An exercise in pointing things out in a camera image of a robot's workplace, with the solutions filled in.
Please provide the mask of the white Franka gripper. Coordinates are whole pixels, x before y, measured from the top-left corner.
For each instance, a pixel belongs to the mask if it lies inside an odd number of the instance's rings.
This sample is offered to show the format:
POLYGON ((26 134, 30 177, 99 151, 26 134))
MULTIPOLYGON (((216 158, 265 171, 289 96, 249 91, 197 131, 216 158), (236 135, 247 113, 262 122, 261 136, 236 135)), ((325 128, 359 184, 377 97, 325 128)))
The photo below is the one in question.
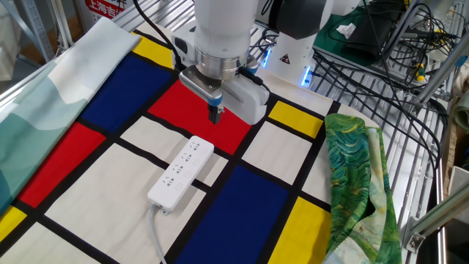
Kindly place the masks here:
MULTIPOLYGON (((238 75, 222 82, 222 104, 233 114, 249 125, 257 124, 267 111, 270 92, 262 85, 255 84, 251 79, 238 75)), ((224 113, 224 106, 208 105, 209 120, 218 124, 224 113)))

